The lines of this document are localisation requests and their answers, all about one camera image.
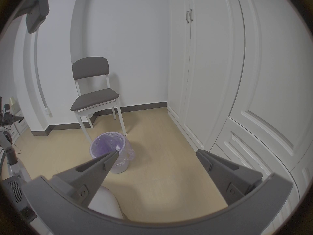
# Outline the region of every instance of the gray chair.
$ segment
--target gray chair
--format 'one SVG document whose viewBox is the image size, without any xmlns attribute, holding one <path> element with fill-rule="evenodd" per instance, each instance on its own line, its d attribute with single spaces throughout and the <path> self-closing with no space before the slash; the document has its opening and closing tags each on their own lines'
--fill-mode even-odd
<svg viewBox="0 0 313 235">
<path fill-rule="evenodd" d="M 114 119 L 116 119 L 114 110 L 115 106 L 117 108 L 123 134 L 126 136 L 122 112 L 120 111 L 119 94 L 110 88 L 108 61 L 104 57 L 86 57 L 77 60 L 73 64 L 72 70 L 79 97 L 73 103 L 71 111 L 75 112 L 78 123 L 85 133 L 88 141 L 90 143 L 92 142 L 83 124 L 83 121 L 81 120 L 81 117 L 111 107 Z M 81 95 L 78 87 L 78 80 L 100 75 L 105 75 L 108 88 Z"/>
</svg>

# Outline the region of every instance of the silver door handle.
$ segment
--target silver door handle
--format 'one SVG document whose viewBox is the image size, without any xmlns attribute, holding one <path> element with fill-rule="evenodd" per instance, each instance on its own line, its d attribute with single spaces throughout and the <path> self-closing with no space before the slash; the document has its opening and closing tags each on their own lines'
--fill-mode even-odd
<svg viewBox="0 0 313 235">
<path fill-rule="evenodd" d="M 189 21 L 188 21 L 188 12 L 189 12 L 189 11 L 186 12 L 186 20 L 187 20 L 187 23 L 189 23 Z"/>
<path fill-rule="evenodd" d="M 192 9 L 189 10 L 189 18 L 190 18 L 190 21 L 191 21 L 191 22 L 193 21 L 192 18 L 191 18 L 191 12 L 192 12 L 192 11 L 193 11 Z"/>
</svg>

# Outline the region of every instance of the wooden floor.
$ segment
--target wooden floor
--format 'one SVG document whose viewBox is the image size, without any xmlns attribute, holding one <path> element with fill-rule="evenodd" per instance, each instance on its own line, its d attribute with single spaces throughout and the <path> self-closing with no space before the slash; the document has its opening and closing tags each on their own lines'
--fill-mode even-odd
<svg viewBox="0 0 313 235">
<path fill-rule="evenodd" d="M 125 112 L 123 119 L 136 157 L 123 173 L 109 173 L 102 185 L 113 192 L 130 220 L 181 221 L 227 206 L 166 108 Z M 87 131 L 92 139 L 108 131 L 122 132 L 112 115 L 97 117 Z M 81 129 L 55 130 L 48 137 L 33 136 L 28 129 L 16 145 L 31 178 L 49 179 L 91 159 Z M 2 175 L 8 177 L 6 163 Z"/>
</svg>

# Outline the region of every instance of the dark gray baseboard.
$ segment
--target dark gray baseboard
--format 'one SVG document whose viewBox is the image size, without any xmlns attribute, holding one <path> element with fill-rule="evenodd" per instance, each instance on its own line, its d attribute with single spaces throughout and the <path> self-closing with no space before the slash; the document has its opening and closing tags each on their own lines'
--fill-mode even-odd
<svg viewBox="0 0 313 235">
<path fill-rule="evenodd" d="M 152 104 L 140 104 L 140 105 L 132 105 L 132 106 L 125 106 L 121 107 L 121 112 L 134 112 L 134 111 L 141 111 L 141 110 L 148 110 L 148 109 L 154 109 L 154 108 L 162 108 L 166 107 L 167 102 L 161 102 L 161 103 L 152 103 Z M 112 113 L 112 109 L 106 109 L 99 112 L 96 112 L 92 115 L 90 118 L 91 122 L 94 123 L 97 116 L 102 115 L 110 115 Z M 89 122 L 84 122 L 84 126 L 86 128 L 90 128 Z M 79 123 L 66 123 L 66 124 L 57 124 L 57 125 L 50 125 L 45 129 L 44 131 L 32 131 L 32 134 L 34 136 L 48 136 L 51 131 L 53 130 L 69 130 L 69 129 L 80 129 Z"/>
<path fill-rule="evenodd" d="M 167 102 L 152 103 L 152 104 L 139 104 L 139 105 L 121 107 L 120 111 L 121 112 L 135 112 L 135 111 L 148 110 L 148 109 L 154 109 L 154 108 L 162 108 L 166 106 L 167 106 Z M 98 112 L 98 116 L 110 115 L 110 114 L 113 114 L 112 109 L 105 109 L 105 110 Z"/>
</svg>

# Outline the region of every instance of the wardrobe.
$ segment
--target wardrobe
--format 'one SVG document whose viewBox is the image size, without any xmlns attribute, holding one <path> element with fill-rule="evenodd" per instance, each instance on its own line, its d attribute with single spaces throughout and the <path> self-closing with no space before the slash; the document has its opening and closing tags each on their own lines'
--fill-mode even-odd
<svg viewBox="0 0 313 235">
<path fill-rule="evenodd" d="M 168 114 L 194 150 L 294 183 L 272 232 L 313 176 L 311 33 L 289 0 L 169 1 Z"/>
</svg>

